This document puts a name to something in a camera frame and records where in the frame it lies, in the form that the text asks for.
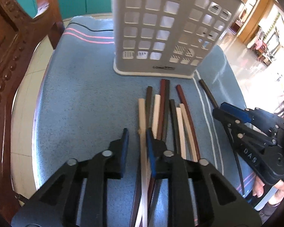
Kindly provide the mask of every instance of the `basket square hole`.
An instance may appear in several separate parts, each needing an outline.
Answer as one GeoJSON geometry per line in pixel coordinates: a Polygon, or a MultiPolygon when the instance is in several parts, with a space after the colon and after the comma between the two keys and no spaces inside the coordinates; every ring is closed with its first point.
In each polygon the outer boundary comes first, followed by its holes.
{"type": "Polygon", "coordinates": [[[193,49],[188,49],[185,55],[193,57],[195,55],[195,51],[193,49]]]}
{"type": "Polygon", "coordinates": [[[153,49],[163,51],[165,48],[165,43],[155,42],[153,49]]]}
{"type": "Polygon", "coordinates": [[[128,8],[141,8],[142,0],[126,0],[125,4],[128,8]]]}
{"type": "Polygon", "coordinates": [[[134,51],[123,51],[123,59],[133,59],[134,51]]]}
{"type": "Polygon", "coordinates": [[[187,34],[182,34],[179,38],[179,43],[188,44],[190,36],[187,34]]]}
{"type": "Polygon", "coordinates": [[[216,4],[214,2],[212,2],[208,8],[208,10],[214,14],[219,14],[221,11],[221,6],[219,4],[216,4]]]}
{"type": "Polygon", "coordinates": [[[186,57],[184,57],[182,60],[181,60],[181,64],[188,64],[189,62],[190,62],[190,58],[186,58],[186,57]]]}
{"type": "Polygon", "coordinates": [[[194,59],[192,62],[191,62],[191,65],[193,66],[197,66],[199,64],[200,60],[197,60],[197,59],[194,59]]]}
{"type": "Polygon", "coordinates": [[[222,31],[224,29],[224,27],[225,27],[225,24],[220,20],[217,20],[215,25],[214,25],[214,28],[219,30],[219,31],[222,31]]]}
{"type": "Polygon", "coordinates": [[[157,22],[157,15],[152,13],[145,13],[143,17],[143,24],[144,25],[151,25],[154,26],[157,22]]]}
{"type": "Polygon", "coordinates": [[[196,0],[195,5],[201,8],[206,8],[209,4],[209,0],[196,0]]]}
{"type": "Polygon", "coordinates": [[[124,49],[134,49],[136,41],[135,40],[124,40],[123,41],[123,48],[124,49]]]}
{"type": "Polygon", "coordinates": [[[206,33],[207,33],[207,28],[205,28],[205,27],[203,27],[203,26],[200,26],[196,33],[197,33],[197,35],[203,37],[203,36],[205,36],[206,33]]]}
{"type": "Polygon", "coordinates": [[[200,47],[201,46],[201,43],[203,42],[202,39],[200,38],[197,38],[197,37],[193,37],[192,40],[191,40],[191,46],[193,47],[200,47]]]}
{"type": "Polygon", "coordinates": [[[154,30],[149,28],[142,28],[141,37],[142,38],[153,38],[154,30]]]}
{"type": "Polygon", "coordinates": [[[214,21],[215,19],[213,17],[211,17],[209,14],[205,14],[202,22],[203,24],[211,26],[214,21]]]}
{"type": "Polygon", "coordinates": [[[159,30],[157,33],[157,39],[167,40],[169,36],[169,31],[159,30]]]}
{"type": "Polygon", "coordinates": [[[174,54],[184,54],[184,51],[186,50],[185,47],[181,45],[176,45],[175,49],[173,50],[174,54]]]}
{"type": "Polygon", "coordinates": [[[179,9],[179,3],[167,1],[165,4],[164,12],[177,14],[179,9]]]}
{"type": "Polygon", "coordinates": [[[227,11],[226,9],[223,9],[220,13],[220,17],[225,20],[229,20],[231,18],[231,12],[227,11]]]}
{"type": "Polygon", "coordinates": [[[125,27],[124,36],[125,37],[136,37],[138,29],[136,27],[125,27]]]}
{"type": "Polygon", "coordinates": [[[160,10],[161,0],[146,0],[146,9],[150,10],[160,10]]]}
{"type": "Polygon", "coordinates": [[[161,24],[160,26],[162,27],[167,27],[167,28],[171,28],[173,26],[173,21],[175,19],[172,17],[167,17],[167,16],[163,16],[162,20],[161,20],[161,24]]]}
{"type": "Polygon", "coordinates": [[[216,33],[215,31],[211,31],[209,34],[208,34],[208,39],[211,39],[211,40],[216,40],[216,38],[219,36],[218,33],[216,33]]]}
{"type": "Polygon", "coordinates": [[[171,55],[169,62],[178,63],[180,57],[177,55],[171,55]]]}
{"type": "Polygon", "coordinates": [[[202,14],[203,13],[201,11],[199,11],[197,9],[192,9],[192,11],[190,12],[189,18],[196,20],[196,21],[199,21],[202,17],[202,14]]]}
{"type": "Polygon", "coordinates": [[[191,22],[186,22],[185,26],[184,26],[184,31],[193,33],[196,29],[196,25],[194,23],[191,22]]]}
{"type": "Polygon", "coordinates": [[[130,24],[138,24],[139,13],[138,12],[126,12],[125,13],[125,22],[130,23],[130,24]]]}
{"type": "Polygon", "coordinates": [[[138,51],[137,59],[147,59],[148,52],[147,51],[138,51]]]}
{"type": "Polygon", "coordinates": [[[139,42],[139,48],[140,49],[149,50],[150,47],[151,47],[150,41],[140,41],[139,42]]]}
{"type": "Polygon", "coordinates": [[[160,60],[160,58],[161,58],[161,53],[157,53],[157,52],[152,52],[151,53],[151,60],[160,60]]]}
{"type": "Polygon", "coordinates": [[[208,42],[208,41],[204,41],[204,43],[202,44],[202,48],[205,50],[209,50],[212,46],[212,43],[208,42]]]}

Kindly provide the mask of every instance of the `blue towel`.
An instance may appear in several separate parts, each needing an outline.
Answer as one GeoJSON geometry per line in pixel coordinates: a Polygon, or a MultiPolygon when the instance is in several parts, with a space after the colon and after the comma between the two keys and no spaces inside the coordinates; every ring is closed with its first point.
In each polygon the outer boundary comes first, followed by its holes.
{"type": "MultiPolygon", "coordinates": [[[[121,180],[108,181],[108,226],[128,226],[132,209],[140,143],[138,98],[145,98],[148,85],[159,93],[160,78],[119,76],[113,70],[112,20],[75,17],[62,36],[48,66],[37,116],[35,175],[42,185],[66,160],[91,159],[109,143],[129,130],[126,171],[121,180]]],[[[246,108],[241,90],[225,54],[215,46],[194,73],[193,79],[170,80],[170,98],[179,98],[180,84],[195,125],[202,158],[223,172],[240,191],[240,180],[223,126],[211,116],[212,105],[198,80],[208,85],[218,104],[228,102],[246,108]]],[[[171,120],[168,121],[167,147],[173,149],[171,120]]],[[[250,167],[240,159],[245,193],[253,185],[250,167]]],[[[150,226],[167,226],[167,181],[163,180],[150,226]]]]}

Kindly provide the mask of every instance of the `wooden chair back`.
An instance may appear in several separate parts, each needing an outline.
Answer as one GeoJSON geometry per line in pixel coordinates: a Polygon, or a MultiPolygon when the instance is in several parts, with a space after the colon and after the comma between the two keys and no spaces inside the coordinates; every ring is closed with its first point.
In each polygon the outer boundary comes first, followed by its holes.
{"type": "Polygon", "coordinates": [[[0,0],[0,214],[11,223],[20,205],[11,183],[11,111],[15,93],[38,43],[55,49],[64,31],[58,0],[36,0],[28,16],[16,0],[0,0]]]}

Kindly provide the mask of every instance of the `shiny floor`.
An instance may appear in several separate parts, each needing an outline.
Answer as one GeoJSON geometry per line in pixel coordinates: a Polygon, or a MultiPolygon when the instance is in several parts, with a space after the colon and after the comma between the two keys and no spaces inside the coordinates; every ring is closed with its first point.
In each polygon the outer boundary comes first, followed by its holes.
{"type": "MultiPolygon", "coordinates": [[[[248,108],[274,112],[284,95],[284,54],[269,67],[227,32],[218,43],[226,54],[248,108]]],[[[53,48],[48,37],[36,48],[25,77],[18,89],[12,112],[11,171],[14,189],[30,198],[36,191],[32,167],[32,129],[40,84],[53,48]]]]}

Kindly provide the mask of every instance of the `white tile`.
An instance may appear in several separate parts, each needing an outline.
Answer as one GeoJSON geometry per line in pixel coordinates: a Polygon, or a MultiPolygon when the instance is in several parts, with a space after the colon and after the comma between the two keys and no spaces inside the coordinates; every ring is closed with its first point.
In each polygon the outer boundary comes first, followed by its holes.
{"type": "Polygon", "coordinates": [[[44,48],[42,47],[42,41],[37,45],[35,52],[33,53],[33,56],[30,60],[30,63],[28,65],[28,68],[26,70],[25,75],[28,75],[30,73],[33,73],[35,71],[35,67],[38,64],[38,61],[41,57],[41,54],[43,53],[44,48]]]}
{"type": "Polygon", "coordinates": [[[11,153],[11,177],[14,186],[14,191],[18,194],[23,195],[25,192],[21,177],[19,155],[14,153],[11,153]]]}
{"type": "Polygon", "coordinates": [[[32,74],[24,76],[17,91],[13,113],[11,117],[11,152],[19,153],[19,133],[22,119],[22,110],[32,74]]]}
{"type": "Polygon", "coordinates": [[[19,154],[31,156],[31,140],[37,96],[45,70],[32,73],[22,110],[19,133],[19,154]]]}
{"type": "Polygon", "coordinates": [[[42,53],[40,55],[38,63],[35,66],[34,72],[46,69],[46,67],[49,63],[49,60],[52,56],[52,53],[54,51],[48,36],[46,36],[43,39],[43,41],[40,43],[40,45],[41,45],[41,48],[42,48],[42,53]]]}
{"type": "Polygon", "coordinates": [[[19,155],[19,161],[20,161],[22,184],[24,188],[23,196],[29,199],[36,192],[32,157],[19,155]]]}
{"type": "Polygon", "coordinates": [[[64,27],[66,28],[69,23],[70,23],[70,19],[69,20],[64,20],[63,21],[64,27]]]}

